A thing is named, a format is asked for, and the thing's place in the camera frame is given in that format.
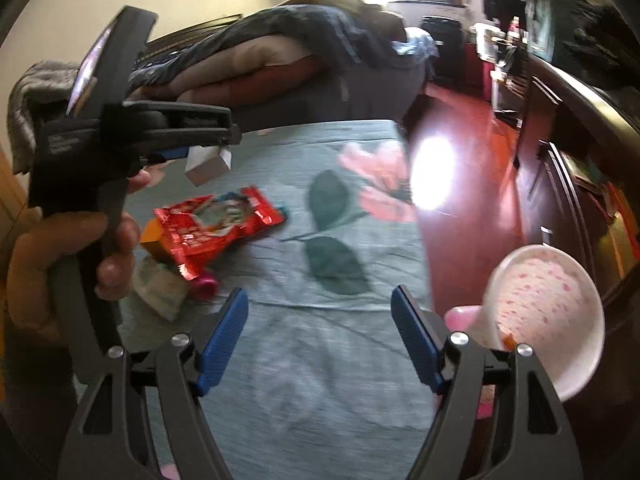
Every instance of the metal screw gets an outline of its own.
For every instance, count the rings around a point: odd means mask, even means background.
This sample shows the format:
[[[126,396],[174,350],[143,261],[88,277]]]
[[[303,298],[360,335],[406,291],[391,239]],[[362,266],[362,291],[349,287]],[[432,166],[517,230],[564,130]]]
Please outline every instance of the metal screw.
[[[449,339],[454,345],[458,346],[464,346],[469,342],[469,336],[464,332],[453,332]]]
[[[533,355],[533,348],[526,343],[520,343],[516,350],[522,357],[531,357]]]
[[[124,355],[124,348],[122,346],[118,346],[118,345],[112,346],[107,351],[107,355],[111,359],[120,359]]]
[[[189,344],[189,335],[179,333],[171,338],[171,344],[174,346],[187,346]]]

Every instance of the dark wood dresser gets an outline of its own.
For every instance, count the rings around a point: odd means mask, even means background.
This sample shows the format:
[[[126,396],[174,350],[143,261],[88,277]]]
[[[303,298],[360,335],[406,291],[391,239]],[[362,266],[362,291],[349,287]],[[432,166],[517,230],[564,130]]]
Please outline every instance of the dark wood dresser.
[[[524,238],[578,260],[604,304],[600,366],[565,403],[588,479],[640,478],[640,121],[633,99],[616,102],[529,57],[514,158]]]

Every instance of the window sill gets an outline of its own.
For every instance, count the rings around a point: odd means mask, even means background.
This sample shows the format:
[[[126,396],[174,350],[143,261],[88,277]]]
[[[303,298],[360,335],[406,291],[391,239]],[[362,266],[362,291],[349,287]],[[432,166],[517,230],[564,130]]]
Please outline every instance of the window sill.
[[[436,5],[442,7],[454,7],[456,9],[465,9],[464,5],[455,4],[453,2],[441,1],[441,0],[396,0],[389,2],[390,4],[423,4],[423,5]]]

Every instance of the candy packet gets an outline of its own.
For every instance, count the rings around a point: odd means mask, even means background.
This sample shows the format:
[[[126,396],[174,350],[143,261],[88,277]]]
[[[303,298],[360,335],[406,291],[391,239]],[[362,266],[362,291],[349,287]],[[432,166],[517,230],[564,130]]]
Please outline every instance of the candy packet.
[[[185,280],[203,273],[209,261],[236,240],[281,224],[286,215],[256,187],[221,196],[205,195],[154,209],[172,257]]]

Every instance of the floral tablecloth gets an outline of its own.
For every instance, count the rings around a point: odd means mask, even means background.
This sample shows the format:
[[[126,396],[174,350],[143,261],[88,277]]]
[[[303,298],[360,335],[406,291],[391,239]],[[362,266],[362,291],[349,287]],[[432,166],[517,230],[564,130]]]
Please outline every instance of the floral tablecloth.
[[[389,312],[400,283],[431,307],[395,124],[288,126],[244,134],[232,152],[232,171],[200,188],[184,162],[167,166],[127,211],[144,224],[154,207],[256,185],[289,219],[220,256],[211,266],[220,296],[185,304],[177,322],[131,294],[122,302],[127,347],[152,348],[188,330],[241,286],[248,322],[220,386],[202,399],[234,478],[404,478],[434,403]],[[171,462],[157,397],[150,412],[159,458]]]

